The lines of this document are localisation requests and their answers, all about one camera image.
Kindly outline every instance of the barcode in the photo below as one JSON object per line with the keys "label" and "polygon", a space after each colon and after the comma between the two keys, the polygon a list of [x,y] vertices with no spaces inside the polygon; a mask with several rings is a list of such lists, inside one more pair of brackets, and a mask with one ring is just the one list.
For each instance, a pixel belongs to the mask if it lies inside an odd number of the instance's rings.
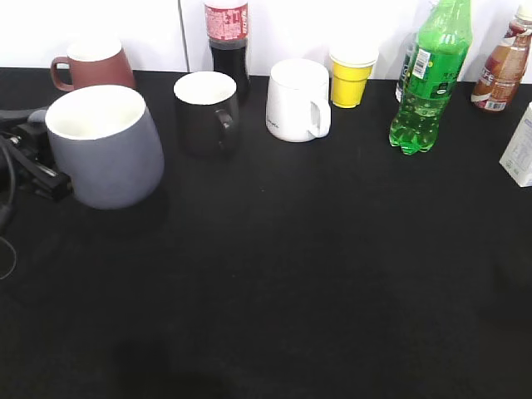
{"label": "barcode", "polygon": [[488,101],[485,105],[486,110],[502,111],[506,108],[505,102]]}
{"label": "barcode", "polygon": [[419,49],[417,53],[416,64],[414,65],[414,71],[412,74],[415,77],[423,79],[425,77],[426,67],[429,65],[431,54],[425,50]]}

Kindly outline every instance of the green soda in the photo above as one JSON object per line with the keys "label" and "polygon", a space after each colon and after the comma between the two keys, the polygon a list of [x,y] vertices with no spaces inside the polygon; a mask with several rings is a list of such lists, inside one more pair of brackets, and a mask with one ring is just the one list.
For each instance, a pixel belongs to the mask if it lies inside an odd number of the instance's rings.
{"label": "green soda", "polygon": [[417,34],[390,143],[407,155],[427,152],[473,41],[470,0],[440,0]]}

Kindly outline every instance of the plastic bottle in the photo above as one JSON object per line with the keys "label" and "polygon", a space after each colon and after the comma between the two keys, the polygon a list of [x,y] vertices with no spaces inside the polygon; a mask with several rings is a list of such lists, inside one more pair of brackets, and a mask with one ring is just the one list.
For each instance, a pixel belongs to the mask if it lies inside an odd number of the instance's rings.
{"label": "plastic bottle", "polygon": [[441,0],[417,35],[406,90],[390,129],[390,143],[407,155],[427,152],[436,141],[473,40],[470,7],[470,0]]}
{"label": "plastic bottle", "polygon": [[239,102],[243,103],[249,94],[248,1],[206,0],[205,20],[214,70],[234,79]]}
{"label": "plastic bottle", "polygon": [[[418,8],[418,12],[414,21],[416,28],[419,27],[419,25],[416,24],[416,21],[425,22],[432,10],[434,10],[434,7],[437,3],[438,0],[425,0],[424,2],[421,2],[421,7]],[[412,58],[414,50],[416,50],[416,36],[417,33],[413,32],[408,35],[408,38],[406,39],[405,60],[402,63],[401,74],[399,75],[399,80],[397,81],[396,88],[396,98],[399,102],[401,102],[402,93],[405,86],[406,74],[408,73],[408,67],[410,66],[410,60]]]}
{"label": "plastic bottle", "polygon": [[486,61],[471,95],[481,110],[501,112],[508,107],[519,88],[530,53],[532,6],[521,4],[508,32]]}

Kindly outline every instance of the brown bottle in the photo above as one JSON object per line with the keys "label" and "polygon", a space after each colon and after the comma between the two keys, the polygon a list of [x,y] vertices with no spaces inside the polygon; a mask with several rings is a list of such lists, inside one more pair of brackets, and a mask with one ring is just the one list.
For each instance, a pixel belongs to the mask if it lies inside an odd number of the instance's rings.
{"label": "brown bottle", "polygon": [[526,72],[532,38],[532,8],[521,4],[508,32],[486,61],[471,95],[481,110],[501,112],[512,101]]}

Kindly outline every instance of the yellow paper cup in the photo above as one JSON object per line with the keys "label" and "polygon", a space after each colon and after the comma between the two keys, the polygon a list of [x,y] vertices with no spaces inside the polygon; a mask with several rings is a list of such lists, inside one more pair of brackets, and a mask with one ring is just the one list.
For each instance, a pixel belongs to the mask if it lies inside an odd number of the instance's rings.
{"label": "yellow paper cup", "polygon": [[335,106],[354,108],[362,101],[367,78],[372,74],[379,53],[375,47],[349,43],[331,49],[332,90]]}

